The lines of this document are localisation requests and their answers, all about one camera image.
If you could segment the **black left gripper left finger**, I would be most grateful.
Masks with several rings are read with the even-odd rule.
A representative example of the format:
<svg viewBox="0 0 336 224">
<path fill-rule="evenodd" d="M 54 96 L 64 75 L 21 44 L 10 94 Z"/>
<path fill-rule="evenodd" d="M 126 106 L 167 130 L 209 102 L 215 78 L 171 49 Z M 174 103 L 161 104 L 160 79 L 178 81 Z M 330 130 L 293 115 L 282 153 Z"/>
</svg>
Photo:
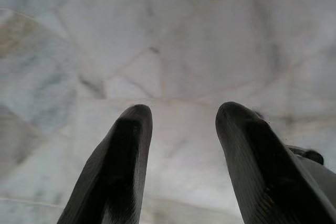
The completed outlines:
<svg viewBox="0 0 336 224">
<path fill-rule="evenodd" d="M 139 223 L 152 129 L 148 106 L 127 108 L 86 161 L 58 223 Z"/>
</svg>

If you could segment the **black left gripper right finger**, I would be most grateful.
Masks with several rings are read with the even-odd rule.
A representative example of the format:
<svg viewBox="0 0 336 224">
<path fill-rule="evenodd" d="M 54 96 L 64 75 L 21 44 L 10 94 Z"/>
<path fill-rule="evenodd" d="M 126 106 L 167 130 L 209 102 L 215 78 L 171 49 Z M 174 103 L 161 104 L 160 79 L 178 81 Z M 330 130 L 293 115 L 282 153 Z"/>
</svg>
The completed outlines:
<svg viewBox="0 0 336 224">
<path fill-rule="evenodd" d="M 236 102 L 219 107 L 215 125 L 244 223 L 335 223 L 335 173 L 320 153 L 284 144 Z"/>
</svg>

